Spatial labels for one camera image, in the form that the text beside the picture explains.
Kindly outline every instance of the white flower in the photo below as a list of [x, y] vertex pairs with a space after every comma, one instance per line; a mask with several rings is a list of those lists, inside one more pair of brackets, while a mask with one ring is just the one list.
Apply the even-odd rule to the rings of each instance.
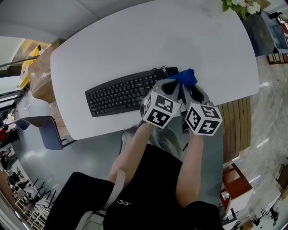
[[252, 5], [247, 5], [247, 11], [250, 14], [260, 12], [260, 5], [257, 2], [253, 2]]
[[239, 5], [245, 7], [246, 6], [245, 0], [239, 0]]
[[232, 0], [232, 4], [238, 5], [239, 4], [239, 0]]

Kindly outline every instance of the desk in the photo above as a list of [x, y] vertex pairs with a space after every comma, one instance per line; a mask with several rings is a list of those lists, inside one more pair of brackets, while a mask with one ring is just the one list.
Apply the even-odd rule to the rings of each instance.
[[127, 8], [75, 34], [51, 55], [52, 84], [72, 138], [140, 122], [139, 111], [94, 118], [85, 91], [154, 67], [193, 68], [215, 105], [257, 93], [258, 68], [238, 16], [211, 19], [202, 0], [157, 0]]

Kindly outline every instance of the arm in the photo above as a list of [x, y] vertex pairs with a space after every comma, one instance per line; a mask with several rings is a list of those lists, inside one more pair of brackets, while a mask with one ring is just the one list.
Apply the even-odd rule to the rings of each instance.
[[203, 136], [194, 135], [189, 129], [189, 144], [176, 186], [176, 199], [182, 208], [198, 200], [202, 153]]
[[113, 163], [108, 177], [109, 181], [115, 183], [119, 168], [126, 174], [124, 186], [130, 183], [142, 159], [152, 129], [153, 126], [149, 123], [144, 123], [138, 128], [131, 142]]

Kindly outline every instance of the blue cloth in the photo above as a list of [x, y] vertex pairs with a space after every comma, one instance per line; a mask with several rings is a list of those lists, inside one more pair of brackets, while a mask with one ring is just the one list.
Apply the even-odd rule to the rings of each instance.
[[174, 76], [168, 77], [168, 79], [175, 79], [180, 84], [186, 85], [187, 88], [192, 88], [197, 83], [197, 79], [195, 77], [195, 72], [193, 69], [184, 70]]

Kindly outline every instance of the black keyboard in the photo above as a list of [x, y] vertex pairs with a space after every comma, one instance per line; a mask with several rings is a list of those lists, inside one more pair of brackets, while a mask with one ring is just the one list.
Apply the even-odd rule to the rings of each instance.
[[158, 80], [178, 73], [177, 67], [156, 69], [121, 77], [85, 92], [93, 117], [138, 110]]

